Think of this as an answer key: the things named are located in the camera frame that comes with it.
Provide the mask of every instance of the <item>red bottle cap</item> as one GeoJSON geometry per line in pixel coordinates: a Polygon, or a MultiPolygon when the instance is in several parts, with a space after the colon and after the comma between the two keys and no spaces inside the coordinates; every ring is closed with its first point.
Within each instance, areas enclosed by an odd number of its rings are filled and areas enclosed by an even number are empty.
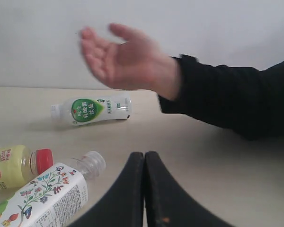
{"type": "Polygon", "coordinates": [[[36,166],[39,175],[53,166],[53,154],[50,149],[37,150],[36,166]]]}

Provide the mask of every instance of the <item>plastic bottle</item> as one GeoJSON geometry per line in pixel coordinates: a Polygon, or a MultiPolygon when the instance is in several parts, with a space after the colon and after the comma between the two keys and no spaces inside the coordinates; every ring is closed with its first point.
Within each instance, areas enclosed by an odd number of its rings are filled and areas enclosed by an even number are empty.
{"type": "Polygon", "coordinates": [[[24,145],[0,148],[0,189],[22,187],[52,165],[50,149],[31,152],[24,145]]]}
{"type": "Polygon", "coordinates": [[[0,204],[0,226],[65,226],[88,201],[87,180],[95,179],[105,167],[95,151],[81,160],[56,163],[0,204]]]}
{"type": "Polygon", "coordinates": [[[127,119],[132,111],[128,93],[116,96],[77,97],[51,106],[51,117],[58,124],[80,126],[104,120],[127,119]]]}

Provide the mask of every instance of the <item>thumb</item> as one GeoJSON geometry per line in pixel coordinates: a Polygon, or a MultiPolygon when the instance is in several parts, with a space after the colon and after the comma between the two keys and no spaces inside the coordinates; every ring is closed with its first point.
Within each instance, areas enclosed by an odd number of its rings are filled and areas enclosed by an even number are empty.
{"type": "Polygon", "coordinates": [[[123,38],[126,41],[130,41],[132,39],[137,39],[137,38],[138,39],[146,38],[143,32],[122,24],[112,23],[109,25],[109,30],[114,35],[123,38]]]}

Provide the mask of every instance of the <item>tabletop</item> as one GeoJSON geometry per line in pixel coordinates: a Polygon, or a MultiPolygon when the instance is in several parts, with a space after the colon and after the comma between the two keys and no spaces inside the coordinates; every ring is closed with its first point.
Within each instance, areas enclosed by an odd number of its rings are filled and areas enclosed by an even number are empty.
{"type": "MultiPolygon", "coordinates": [[[[132,91],[128,120],[57,129],[50,106],[113,90],[0,87],[0,146],[50,148],[55,161],[98,151],[105,172],[95,181],[94,205],[120,174],[131,152],[157,151],[179,184],[215,215],[238,227],[284,227],[284,138],[246,141],[179,114],[162,114],[156,94],[132,91]]],[[[10,191],[0,191],[0,201],[10,191]]]]}

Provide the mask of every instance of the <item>wrist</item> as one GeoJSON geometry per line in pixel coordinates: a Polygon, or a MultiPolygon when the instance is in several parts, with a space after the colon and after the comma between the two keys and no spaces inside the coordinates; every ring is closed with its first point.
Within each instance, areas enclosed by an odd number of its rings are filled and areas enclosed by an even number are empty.
{"type": "Polygon", "coordinates": [[[176,59],[163,56],[160,70],[154,82],[153,91],[161,97],[174,101],[181,88],[181,70],[176,59]]]}

